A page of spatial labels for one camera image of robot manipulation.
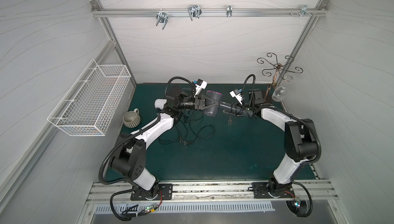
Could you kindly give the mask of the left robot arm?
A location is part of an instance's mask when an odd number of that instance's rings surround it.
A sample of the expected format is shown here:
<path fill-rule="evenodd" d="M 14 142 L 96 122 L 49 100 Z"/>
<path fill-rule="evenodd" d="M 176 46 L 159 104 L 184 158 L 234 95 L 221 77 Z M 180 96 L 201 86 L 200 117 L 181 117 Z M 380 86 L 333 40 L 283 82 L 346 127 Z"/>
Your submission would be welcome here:
<path fill-rule="evenodd" d="M 215 91 L 201 94 L 206 86 L 207 83 L 201 79 L 190 81 L 184 77 L 172 77 L 166 84 L 165 98 L 158 108 L 156 119 L 113 147 L 100 166 L 99 182 L 111 185 L 124 181 L 135 186 L 148 199 L 155 199 L 159 180 L 146 169 L 147 149 L 180 121 L 185 110 L 198 110 L 207 116 L 216 115 L 222 94 Z"/>

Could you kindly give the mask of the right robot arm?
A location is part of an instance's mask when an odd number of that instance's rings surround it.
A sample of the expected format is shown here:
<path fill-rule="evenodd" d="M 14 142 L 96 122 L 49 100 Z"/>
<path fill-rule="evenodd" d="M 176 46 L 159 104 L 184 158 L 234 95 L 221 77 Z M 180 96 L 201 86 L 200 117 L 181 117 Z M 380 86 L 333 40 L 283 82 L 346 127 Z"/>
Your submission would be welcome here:
<path fill-rule="evenodd" d="M 274 124 L 284 132 L 285 155 L 266 186 L 271 197 L 279 198 L 292 186 L 294 177 L 304 165 L 312 164 L 320 159 L 321 143 L 312 120 L 297 118 L 270 104 L 246 107 L 245 90 L 246 85 L 243 85 L 241 89 L 236 88 L 230 91 L 231 97 L 240 104 L 238 107 L 231 107 L 230 110 L 238 116 L 249 118 L 254 114 L 260 114 L 262 119 Z"/>

